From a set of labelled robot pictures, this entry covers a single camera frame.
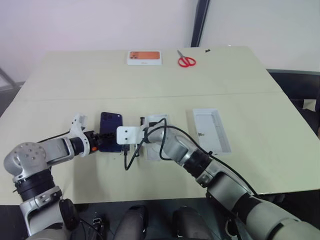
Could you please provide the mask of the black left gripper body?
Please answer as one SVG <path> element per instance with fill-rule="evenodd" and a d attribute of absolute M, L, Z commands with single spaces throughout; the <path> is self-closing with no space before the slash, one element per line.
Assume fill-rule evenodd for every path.
<path fill-rule="evenodd" d="M 99 133 L 91 131 L 89 134 L 90 153 L 95 153 L 99 150 L 102 139 Z"/>

